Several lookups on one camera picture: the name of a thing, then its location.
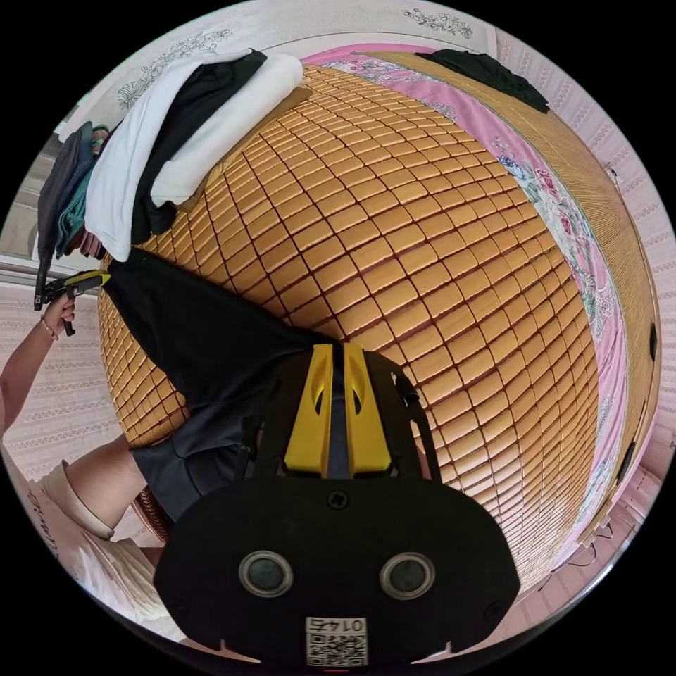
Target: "bamboo mat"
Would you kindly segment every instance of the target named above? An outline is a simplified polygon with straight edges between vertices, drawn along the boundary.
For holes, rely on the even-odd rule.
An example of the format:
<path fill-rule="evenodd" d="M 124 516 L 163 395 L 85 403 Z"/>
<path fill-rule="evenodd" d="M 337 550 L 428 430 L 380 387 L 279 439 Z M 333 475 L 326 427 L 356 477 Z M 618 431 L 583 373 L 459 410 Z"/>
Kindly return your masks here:
<path fill-rule="evenodd" d="M 215 168 L 144 248 L 402 364 L 444 482 L 490 511 L 532 584 L 575 520 L 596 440 L 596 357 L 570 268 L 460 127 L 353 75 L 306 76 L 311 98 Z M 120 421 L 150 444 L 185 420 L 184 402 L 105 294 L 99 313 Z M 139 509 L 166 535 L 147 492 Z"/>
<path fill-rule="evenodd" d="M 368 56 L 431 75 L 492 109 L 545 158 L 582 208 L 615 281 L 626 331 L 628 407 L 614 479 L 625 449 L 632 441 L 640 449 L 645 440 L 657 408 L 660 363 L 652 360 L 649 351 L 651 323 L 658 332 L 660 327 L 654 282 L 638 232 L 616 186 L 582 140 L 554 113 L 543 115 L 507 94 L 415 54 L 374 51 Z M 613 481 L 606 500 L 614 488 Z"/>

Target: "white towel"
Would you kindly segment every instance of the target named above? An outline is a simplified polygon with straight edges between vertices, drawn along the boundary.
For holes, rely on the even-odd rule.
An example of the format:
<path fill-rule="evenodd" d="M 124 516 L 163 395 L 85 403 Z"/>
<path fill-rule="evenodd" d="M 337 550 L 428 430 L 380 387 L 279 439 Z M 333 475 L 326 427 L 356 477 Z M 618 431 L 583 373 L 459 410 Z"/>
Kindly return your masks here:
<path fill-rule="evenodd" d="M 192 197 L 214 165 L 302 79 L 303 66 L 295 56 L 268 55 L 256 74 L 165 162 L 151 190 L 155 206 L 182 204 Z"/>
<path fill-rule="evenodd" d="M 106 144 L 87 188 L 87 231 L 99 238 L 117 261 L 131 251 L 134 198 L 157 134 L 185 81 L 207 63 L 236 61 L 237 53 L 202 52 L 171 63 L 139 97 Z"/>

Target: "black cloth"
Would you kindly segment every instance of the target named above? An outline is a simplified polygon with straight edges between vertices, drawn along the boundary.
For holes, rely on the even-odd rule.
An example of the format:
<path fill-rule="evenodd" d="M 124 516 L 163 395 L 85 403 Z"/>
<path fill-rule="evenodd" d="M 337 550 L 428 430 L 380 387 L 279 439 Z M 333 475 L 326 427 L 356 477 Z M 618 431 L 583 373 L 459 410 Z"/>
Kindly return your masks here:
<path fill-rule="evenodd" d="M 266 59 L 265 54 L 252 50 L 237 61 L 201 65 L 179 89 L 139 180 L 132 214 L 132 244 L 143 244 L 151 235 L 162 234 L 172 226 L 176 207 L 170 202 L 156 207 L 150 197 L 157 174 L 164 163 L 256 74 Z"/>
<path fill-rule="evenodd" d="M 488 54 L 470 54 L 468 51 L 440 49 L 432 54 L 416 54 L 416 56 L 422 56 L 455 73 L 466 75 L 503 94 L 513 96 L 531 108 L 535 108 L 536 111 L 549 112 L 547 100 L 525 77 L 514 75 L 511 70 Z"/>
<path fill-rule="evenodd" d="M 190 413 L 171 437 L 134 450 L 150 490 L 175 522 L 199 497 L 231 483 L 242 419 L 258 412 L 271 370 L 315 344 L 337 343 L 139 249 L 125 263 L 113 261 L 109 272 L 105 292 Z M 341 387 L 337 378 L 334 392 Z M 333 399 L 334 419 L 344 420 L 344 396 Z M 332 431 L 331 443 L 344 446 L 341 429 Z M 331 455 L 334 472 L 343 475 L 346 451 Z"/>

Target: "wall outlet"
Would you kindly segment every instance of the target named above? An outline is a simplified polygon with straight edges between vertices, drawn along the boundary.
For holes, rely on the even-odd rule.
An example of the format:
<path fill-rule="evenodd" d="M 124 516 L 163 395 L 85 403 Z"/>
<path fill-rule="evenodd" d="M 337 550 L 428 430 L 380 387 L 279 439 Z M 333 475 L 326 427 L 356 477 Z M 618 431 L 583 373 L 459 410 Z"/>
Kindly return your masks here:
<path fill-rule="evenodd" d="M 603 167 L 603 169 L 606 171 L 606 174 L 608 174 L 608 176 L 611 178 L 611 181 L 613 183 L 616 183 L 617 185 L 622 184 L 622 177 L 620 176 L 618 170 L 615 169 L 615 167 L 613 167 L 612 162 L 608 162 L 608 164 L 606 164 Z"/>

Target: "label sticker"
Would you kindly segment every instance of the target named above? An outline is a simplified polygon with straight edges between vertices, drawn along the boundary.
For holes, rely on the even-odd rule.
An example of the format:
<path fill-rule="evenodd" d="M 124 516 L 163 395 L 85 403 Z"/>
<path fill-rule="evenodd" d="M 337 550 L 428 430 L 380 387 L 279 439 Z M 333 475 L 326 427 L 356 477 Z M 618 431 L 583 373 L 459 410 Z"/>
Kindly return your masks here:
<path fill-rule="evenodd" d="M 308 666 L 368 664 L 366 618 L 306 618 L 305 634 Z"/>

